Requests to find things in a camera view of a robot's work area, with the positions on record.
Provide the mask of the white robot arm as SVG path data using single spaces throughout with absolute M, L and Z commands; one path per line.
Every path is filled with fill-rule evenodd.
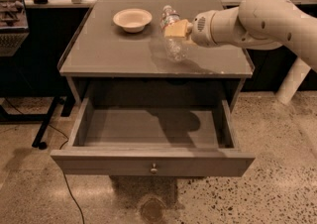
M 242 0 L 222 11 L 207 11 L 193 21 L 165 19 L 167 39 L 189 41 L 211 48 L 233 45 L 243 49 L 270 50 L 285 46 L 297 55 L 276 98 L 288 103 L 310 70 L 317 71 L 317 19 L 290 0 Z

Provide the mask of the white gripper with vent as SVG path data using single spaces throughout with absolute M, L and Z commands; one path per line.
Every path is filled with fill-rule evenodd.
M 192 24 L 184 19 L 172 23 L 164 28 L 166 38 L 186 38 L 190 34 L 191 41 L 200 47 L 211 48 L 217 43 L 211 32 L 213 17 L 216 12 L 210 10 L 195 16 Z

